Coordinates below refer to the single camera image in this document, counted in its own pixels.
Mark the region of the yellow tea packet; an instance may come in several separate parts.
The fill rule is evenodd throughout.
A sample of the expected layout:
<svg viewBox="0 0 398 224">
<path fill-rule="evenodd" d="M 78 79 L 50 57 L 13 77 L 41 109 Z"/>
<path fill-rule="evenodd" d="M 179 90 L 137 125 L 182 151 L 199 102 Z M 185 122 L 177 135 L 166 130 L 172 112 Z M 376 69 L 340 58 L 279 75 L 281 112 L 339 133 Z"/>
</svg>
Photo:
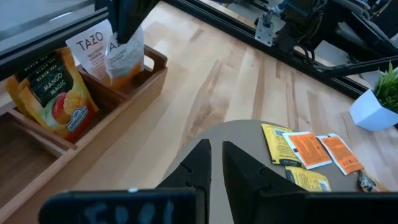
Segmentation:
<svg viewBox="0 0 398 224">
<path fill-rule="evenodd" d="M 331 192 L 328 179 L 317 172 L 301 167 L 285 166 L 288 180 L 310 192 Z"/>
<path fill-rule="evenodd" d="M 266 123 L 261 124 L 261 127 L 273 164 L 302 167 L 300 159 L 292 152 L 282 135 L 283 133 L 291 133 L 291 129 Z"/>
</svg>

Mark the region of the wooden tea organizer box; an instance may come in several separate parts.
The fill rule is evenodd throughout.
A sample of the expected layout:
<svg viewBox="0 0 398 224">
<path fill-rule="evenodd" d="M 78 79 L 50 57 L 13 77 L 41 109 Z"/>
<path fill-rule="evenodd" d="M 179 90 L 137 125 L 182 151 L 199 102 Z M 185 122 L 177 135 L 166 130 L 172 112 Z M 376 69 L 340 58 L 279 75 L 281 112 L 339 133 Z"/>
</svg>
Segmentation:
<svg viewBox="0 0 398 224">
<path fill-rule="evenodd" d="M 0 96 L 0 224 L 37 223 L 44 201 L 71 189 L 160 95 L 168 58 L 145 46 L 154 61 L 120 90 L 81 75 L 99 111 L 76 141 L 25 117 L 7 93 Z"/>
</svg>

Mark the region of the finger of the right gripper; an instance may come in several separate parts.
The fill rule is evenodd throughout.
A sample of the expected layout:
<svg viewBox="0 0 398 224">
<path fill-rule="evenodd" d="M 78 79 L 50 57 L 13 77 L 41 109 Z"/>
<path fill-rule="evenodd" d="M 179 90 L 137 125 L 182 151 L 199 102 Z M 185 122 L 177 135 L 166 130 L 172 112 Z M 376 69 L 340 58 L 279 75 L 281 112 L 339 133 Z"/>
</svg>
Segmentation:
<svg viewBox="0 0 398 224">
<path fill-rule="evenodd" d="M 107 0 L 108 7 L 108 19 L 111 24 L 111 28 L 114 34 L 116 34 L 116 40 L 119 41 L 119 18 L 120 12 L 123 6 L 124 0 Z"/>
<path fill-rule="evenodd" d="M 123 0 L 123 43 L 135 33 L 160 0 Z"/>
</svg>

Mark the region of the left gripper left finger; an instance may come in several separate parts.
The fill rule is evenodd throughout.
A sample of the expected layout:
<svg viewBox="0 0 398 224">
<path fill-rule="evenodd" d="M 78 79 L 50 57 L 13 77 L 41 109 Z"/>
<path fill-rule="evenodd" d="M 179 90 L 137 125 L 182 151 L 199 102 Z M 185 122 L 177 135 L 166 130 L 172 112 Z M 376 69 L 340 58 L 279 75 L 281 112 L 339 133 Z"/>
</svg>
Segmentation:
<svg viewBox="0 0 398 224">
<path fill-rule="evenodd" d="M 66 191 L 42 205 L 39 224 L 208 224 L 210 185 L 202 139 L 156 188 Z"/>
</svg>

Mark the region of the green plant white pot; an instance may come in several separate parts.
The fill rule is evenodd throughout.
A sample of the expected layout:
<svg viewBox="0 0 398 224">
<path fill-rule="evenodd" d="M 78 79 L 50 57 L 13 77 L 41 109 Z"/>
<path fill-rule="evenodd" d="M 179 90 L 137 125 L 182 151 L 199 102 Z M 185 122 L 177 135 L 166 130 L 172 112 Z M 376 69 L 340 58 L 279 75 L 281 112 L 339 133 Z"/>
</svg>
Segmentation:
<svg viewBox="0 0 398 224">
<path fill-rule="evenodd" d="M 398 67 L 389 62 L 373 89 L 366 90 L 349 109 L 355 125 L 382 131 L 398 124 Z"/>
</svg>

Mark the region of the orange white Tazo tea packet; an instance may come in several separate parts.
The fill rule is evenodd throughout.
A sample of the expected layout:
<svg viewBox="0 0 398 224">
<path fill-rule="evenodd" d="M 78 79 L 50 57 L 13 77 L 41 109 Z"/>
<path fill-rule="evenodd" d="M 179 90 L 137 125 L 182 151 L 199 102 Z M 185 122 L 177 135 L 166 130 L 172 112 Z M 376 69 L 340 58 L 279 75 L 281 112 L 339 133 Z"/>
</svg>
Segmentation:
<svg viewBox="0 0 398 224">
<path fill-rule="evenodd" d="M 144 69 L 144 33 L 139 26 L 126 44 L 120 44 L 115 32 L 105 51 L 106 72 L 112 89 L 120 89 Z"/>
<path fill-rule="evenodd" d="M 338 135 L 330 133 L 329 135 L 317 136 L 317 139 L 344 175 L 364 169 L 352 150 Z"/>
<path fill-rule="evenodd" d="M 102 82 L 109 79 L 104 58 L 112 34 L 111 24 L 106 19 L 65 41 L 81 66 Z"/>
<path fill-rule="evenodd" d="M 282 136 L 307 170 L 332 163 L 331 157 L 313 133 L 291 132 L 282 133 Z"/>
</svg>

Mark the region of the silver bracket plate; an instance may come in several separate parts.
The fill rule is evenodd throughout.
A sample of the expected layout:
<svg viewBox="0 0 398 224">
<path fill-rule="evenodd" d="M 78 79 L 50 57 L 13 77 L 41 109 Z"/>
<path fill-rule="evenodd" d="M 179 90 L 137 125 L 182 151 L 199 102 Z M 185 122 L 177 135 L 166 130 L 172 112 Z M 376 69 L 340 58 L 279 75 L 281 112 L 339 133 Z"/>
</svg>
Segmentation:
<svg viewBox="0 0 398 224">
<path fill-rule="evenodd" d="M 272 18 L 274 16 L 273 11 L 268 11 L 264 13 L 261 17 L 258 17 L 257 25 L 256 25 L 256 33 L 254 38 L 268 46 L 272 47 L 274 40 L 274 24 L 272 22 Z"/>
</svg>

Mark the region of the black aluminium rig frame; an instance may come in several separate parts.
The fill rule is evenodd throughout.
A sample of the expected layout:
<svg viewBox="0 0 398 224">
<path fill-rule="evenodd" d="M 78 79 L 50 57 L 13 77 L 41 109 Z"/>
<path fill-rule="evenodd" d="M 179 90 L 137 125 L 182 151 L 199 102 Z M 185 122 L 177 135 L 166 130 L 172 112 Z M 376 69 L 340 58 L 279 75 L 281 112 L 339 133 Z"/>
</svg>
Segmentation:
<svg viewBox="0 0 398 224">
<path fill-rule="evenodd" d="M 297 70 L 321 80 L 351 97 L 365 89 L 352 84 L 349 75 L 380 70 L 382 77 L 373 92 L 380 101 L 398 100 L 398 47 L 368 20 L 367 12 L 352 0 L 287 0 L 282 14 L 285 25 L 273 32 L 271 12 L 260 17 L 255 28 L 216 10 L 200 0 L 96 0 L 103 4 L 99 12 L 82 19 L 61 31 L 61 36 L 49 34 L 43 40 L 25 44 L 21 49 L 0 55 L 0 81 L 19 71 L 28 55 L 39 57 L 46 53 L 44 46 L 60 43 L 72 32 L 78 32 L 104 19 L 116 26 L 118 39 L 127 41 L 138 25 L 159 1 L 166 2 L 223 32 L 259 49 Z M 321 65 L 315 60 L 315 47 L 327 41 L 344 50 L 362 55 L 360 63 L 334 67 Z"/>
</svg>

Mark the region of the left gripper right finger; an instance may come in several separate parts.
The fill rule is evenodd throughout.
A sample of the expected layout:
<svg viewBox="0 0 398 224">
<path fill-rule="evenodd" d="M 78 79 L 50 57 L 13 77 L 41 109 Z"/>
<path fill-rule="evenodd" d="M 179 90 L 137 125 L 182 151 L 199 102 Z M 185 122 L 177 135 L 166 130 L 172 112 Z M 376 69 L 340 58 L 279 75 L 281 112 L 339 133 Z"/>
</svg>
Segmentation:
<svg viewBox="0 0 398 224">
<path fill-rule="evenodd" d="M 234 224 L 398 224 L 398 193 L 308 192 L 223 142 Z"/>
</svg>

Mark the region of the round grey mat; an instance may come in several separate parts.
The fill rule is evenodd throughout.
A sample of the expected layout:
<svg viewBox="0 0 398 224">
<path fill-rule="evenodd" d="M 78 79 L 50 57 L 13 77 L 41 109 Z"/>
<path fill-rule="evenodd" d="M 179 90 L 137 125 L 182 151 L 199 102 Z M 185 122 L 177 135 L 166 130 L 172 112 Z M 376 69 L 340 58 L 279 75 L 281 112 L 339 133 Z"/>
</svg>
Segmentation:
<svg viewBox="0 0 398 224">
<path fill-rule="evenodd" d="M 271 157 L 268 150 L 267 141 L 263 134 L 259 120 L 247 119 L 228 121 L 219 124 L 213 128 L 207 129 L 203 133 L 189 140 L 184 147 L 181 148 L 169 168 L 165 176 L 171 174 L 182 160 L 189 154 L 201 139 L 209 139 L 211 144 L 211 192 L 215 194 L 226 195 L 223 178 L 222 165 L 222 143 L 230 141 L 240 147 L 252 157 L 265 164 L 283 178 L 294 180 L 290 171 L 286 171 L 284 166 L 274 165 L 271 163 Z M 335 163 L 325 165 L 313 170 L 323 176 L 328 181 L 332 192 L 361 192 L 359 186 L 359 174 L 357 172 L 344 175 Z"/>
</svg>

